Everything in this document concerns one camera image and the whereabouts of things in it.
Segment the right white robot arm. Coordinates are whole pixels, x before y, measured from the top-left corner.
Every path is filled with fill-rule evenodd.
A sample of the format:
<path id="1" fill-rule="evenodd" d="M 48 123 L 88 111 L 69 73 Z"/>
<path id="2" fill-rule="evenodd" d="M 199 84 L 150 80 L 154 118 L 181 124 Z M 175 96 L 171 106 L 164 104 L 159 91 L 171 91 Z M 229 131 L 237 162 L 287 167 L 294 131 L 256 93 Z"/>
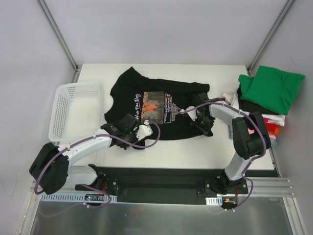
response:
<path id="1" fill-rule="evenodd" d="M 266 153 L 271 142 L 259 112 L 246 113 L 226 104 L 220 99 L 209 99 L 207 94 L 197 95 L 188 108 L 191 124 L 205 136 L 212 136 L 215 119 L 227 124 L 232 130 L 235 154 L 220 177 L 213 180 L 210 189 L 219 194 L 232 193 L 241 187 L 246 171 L 252 162 Z"/>

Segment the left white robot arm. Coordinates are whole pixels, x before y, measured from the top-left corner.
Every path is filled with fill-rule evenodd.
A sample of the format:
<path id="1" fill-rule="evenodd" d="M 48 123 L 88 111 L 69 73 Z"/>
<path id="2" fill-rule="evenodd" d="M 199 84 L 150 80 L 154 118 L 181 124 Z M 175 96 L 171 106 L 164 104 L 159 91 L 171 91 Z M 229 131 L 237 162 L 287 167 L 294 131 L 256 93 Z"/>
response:
<path id="1" fill-rule="evenodd" d="M 140 121 L 127 114 L 121 120 L 103 124 L 92 135 L 74 143 L 63 146 L 46 143 L 29 169 L 36 181 L 35 194 L 59 191 L 69 180 L 71 166 L 88 155 L 114 145 L 126 149 L 139 142 L 136 135 L 139 127 Z"/>

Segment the black graphic t-shirt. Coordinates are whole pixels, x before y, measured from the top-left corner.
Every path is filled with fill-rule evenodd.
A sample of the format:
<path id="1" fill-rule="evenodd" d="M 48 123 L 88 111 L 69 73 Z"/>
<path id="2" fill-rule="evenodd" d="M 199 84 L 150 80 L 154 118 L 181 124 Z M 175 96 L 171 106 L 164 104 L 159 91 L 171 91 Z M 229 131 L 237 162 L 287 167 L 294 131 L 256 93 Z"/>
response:
<path id="1" fill-rule="evenodd" d="M 173 109 L 194 106 L 197 95 L 207 93 L 209 84 L 186 83 L 164 79 L 151 79 L 141 75 L 133 67 L 123 72 L 110 91 L 112 107 L 104 114 L 107 122 L 121 120 L 131 114 L 141 123 L 155 122 L 149 139 L 163 141 L 182 140 L 202 135 L 191 123 L 188 115 L 177 115 L 165 110 L 173 104 Z"/>

